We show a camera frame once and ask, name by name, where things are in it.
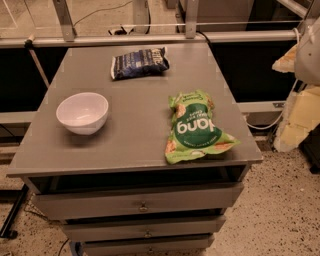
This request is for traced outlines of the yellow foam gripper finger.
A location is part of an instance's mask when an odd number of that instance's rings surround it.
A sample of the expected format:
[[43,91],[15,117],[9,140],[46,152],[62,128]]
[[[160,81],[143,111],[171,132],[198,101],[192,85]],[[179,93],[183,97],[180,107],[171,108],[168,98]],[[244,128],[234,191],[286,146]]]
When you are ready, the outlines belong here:
[[284,108],[283,120],[273,142],[278,152],[289,152],[320,124],[320,86],[308,85],[292,92]]

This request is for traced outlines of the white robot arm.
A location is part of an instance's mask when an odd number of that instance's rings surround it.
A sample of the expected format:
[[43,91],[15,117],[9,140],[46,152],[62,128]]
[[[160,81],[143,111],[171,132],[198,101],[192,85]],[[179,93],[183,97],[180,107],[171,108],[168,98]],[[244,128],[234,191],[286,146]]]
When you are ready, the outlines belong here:
[[306,85],[301,92],[289,93],[276,132],[275,149],[288,152],[320,124],[320,18],[307,26],[302,38],[274,62],[272,69],[292,72]]

